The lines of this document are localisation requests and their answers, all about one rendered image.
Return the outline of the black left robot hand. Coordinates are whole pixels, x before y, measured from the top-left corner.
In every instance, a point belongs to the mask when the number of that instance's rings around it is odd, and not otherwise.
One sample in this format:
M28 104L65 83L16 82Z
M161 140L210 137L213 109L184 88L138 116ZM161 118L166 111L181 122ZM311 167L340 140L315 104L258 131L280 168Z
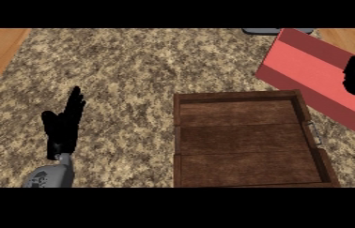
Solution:
M56 155L73 154L79 140L79 123L82 119L86 101L76 86L71 92L64 112L55 114L52 111L42 113L45 132L48 134L48 159L56 160Z

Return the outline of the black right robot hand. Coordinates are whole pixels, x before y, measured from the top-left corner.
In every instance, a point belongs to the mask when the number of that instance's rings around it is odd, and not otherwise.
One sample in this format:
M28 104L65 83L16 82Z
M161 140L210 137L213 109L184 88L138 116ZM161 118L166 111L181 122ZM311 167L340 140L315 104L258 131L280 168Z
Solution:
M343 88L349 94L355 95L355 55L349 57L343 69Z

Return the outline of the red cardboard box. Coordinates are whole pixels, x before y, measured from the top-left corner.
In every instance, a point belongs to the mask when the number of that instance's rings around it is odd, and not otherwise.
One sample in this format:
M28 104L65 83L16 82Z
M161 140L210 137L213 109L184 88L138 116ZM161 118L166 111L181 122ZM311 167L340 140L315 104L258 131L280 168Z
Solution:
M280 90L297 89L306 105L355 130L355 95L343 86L351 56L297 29L281 29L255 76Z

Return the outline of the brown wooden tray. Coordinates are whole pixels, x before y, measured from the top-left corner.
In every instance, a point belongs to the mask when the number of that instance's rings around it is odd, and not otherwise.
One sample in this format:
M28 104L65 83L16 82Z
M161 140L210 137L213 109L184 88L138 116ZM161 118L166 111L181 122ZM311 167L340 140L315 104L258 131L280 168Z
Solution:
M300 91L173 96L173 186L334 188Z

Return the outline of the grey flat object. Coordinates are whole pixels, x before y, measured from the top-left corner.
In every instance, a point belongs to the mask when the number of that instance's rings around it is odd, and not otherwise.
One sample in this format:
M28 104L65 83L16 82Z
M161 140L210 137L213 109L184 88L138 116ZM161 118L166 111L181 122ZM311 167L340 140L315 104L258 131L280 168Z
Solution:
M314 32L315 28L296 28L308 35ZM280 33L281 28L241 28L241 31L249 35L275 36Z

